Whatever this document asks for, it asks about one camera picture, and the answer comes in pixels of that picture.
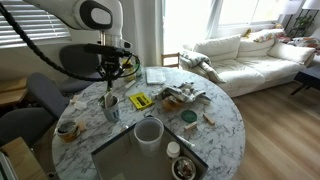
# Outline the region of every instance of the tray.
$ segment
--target tray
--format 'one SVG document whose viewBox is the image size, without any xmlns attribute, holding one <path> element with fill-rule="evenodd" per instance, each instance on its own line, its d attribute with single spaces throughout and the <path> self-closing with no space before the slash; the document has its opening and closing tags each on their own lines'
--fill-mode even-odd
<svg viewBox="0 0 320 180">
<path fill-rule="evenodd" d="M 91 153 L 100 179 L 173 179 L 171 163 L 166 154 L 167 144 L 176 141 L 180 144 L 180 155 L 190 158 L 196 166 L 196 177 L 203 179 L 208 165 L 186 146 L 166 126 L 161 139 L 159 153 L 152 158 L 145 157 L 140 151 L 134 136 L 134 125 L 106 142 Z"/>
</svg>

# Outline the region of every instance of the white sofa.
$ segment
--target white sofa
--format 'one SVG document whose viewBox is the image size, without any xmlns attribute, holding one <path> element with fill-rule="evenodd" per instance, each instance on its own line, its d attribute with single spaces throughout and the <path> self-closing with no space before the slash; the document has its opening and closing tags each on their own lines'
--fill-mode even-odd
<svg viewBox="0 0 320 180">
<path fill-rule="evenodd" d="M 184 70 L 199 74 L 230 97 L 288 83 L 314 57 L 314 48 L 295 47 L 275 39 L 256 43 L 240 35 L 185 45 Z"/>
</svg>

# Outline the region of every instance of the jar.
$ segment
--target jar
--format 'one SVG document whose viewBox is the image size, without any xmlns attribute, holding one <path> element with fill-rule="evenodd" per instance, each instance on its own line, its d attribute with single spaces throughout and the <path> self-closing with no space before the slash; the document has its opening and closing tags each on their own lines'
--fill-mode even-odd
<svg viewBox="0 0 320 180">
<path fill-rule="evenodd" d="M 182 107 L 182 101 L 178 100 L 174 96 L 170 95 L 164 98 L 162 101 L 162 107 L 165 111 L 177 111 Z"/>
<path fill-rule="evenodd" d="M 134 68 L 130 60 L 129 61 L 127 59 L 122 60 L 122 68 L 123 68 L 123 76 L 126 76 L 124 77 L 125 81 L 132 81 L 135 79 L 135 75 L 132 74 L 134 72 Z"/>
<path fill-rule="evenodd" d="M 137 69 L 138 68 L 138 64 L 135 64 L 134 65 L 134 69 Z M 136 72 L 136 77 L 141 77 L 141 75 L 142 75 L 142 64 L 140 63 L 140 67 L 139 67 L 139 69 L 137 70 L 137 72 Z"/>
<path fill-rule="evenodd" d="M 175 142 L 171 141 L 167 146 L 167 156 L 169 158 L 170 163 L 173 159 L 179 157 L 180 155 L 180 145 Z"/>
<path fill-rule="evenodd" d="M 64 142 L 74 141 L 80 134 L 80 128 L 75 121 L 66 121 L 58 126 L 57 135 L 64 140 Z"/>
</svg>

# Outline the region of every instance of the wooden floor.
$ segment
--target wooden floor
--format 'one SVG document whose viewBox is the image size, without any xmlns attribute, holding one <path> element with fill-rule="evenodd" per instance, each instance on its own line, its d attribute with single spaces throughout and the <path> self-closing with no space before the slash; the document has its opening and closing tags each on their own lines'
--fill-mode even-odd
<svg viewBox="0 0 320 180">
<path fill-rule="evenodd" d="M 246 146 L 233 180 L 320 179 L 320 91 L 297 82 L 233 98 Z"/>
</svg>

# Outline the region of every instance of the small bowl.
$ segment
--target small bowl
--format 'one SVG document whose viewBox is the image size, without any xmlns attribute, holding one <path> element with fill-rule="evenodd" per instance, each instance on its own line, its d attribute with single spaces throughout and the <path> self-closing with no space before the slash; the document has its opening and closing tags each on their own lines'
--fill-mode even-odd
<svg viewBox="0 0 320 180">
<path fill-rule="evenodd" d="M 79 136 L 80 128 L 75 121 L 66 121 L 59 125 L 56 132 L 67 143 L 74 141 Z"/>
<path fill-rule="evenodd" d="M 186 178 L 183 177 L 181 174 L 178 173 L 178 169 L 179 169 L 179 163 L 183 163 L 186 162 L 190 165 L 190 177 Z M 196 176 L 196 166 L 194 165 L 194 163 L 191 161 L 191 159 L 185 157 L 185 156 L 179 156 L 177 158 L 175 158 L 172 162 L 172 166 L 171 166 L 171 171 L 172 171 L 172 175 L 176 180 L 193 180 Z"/>
</svg>

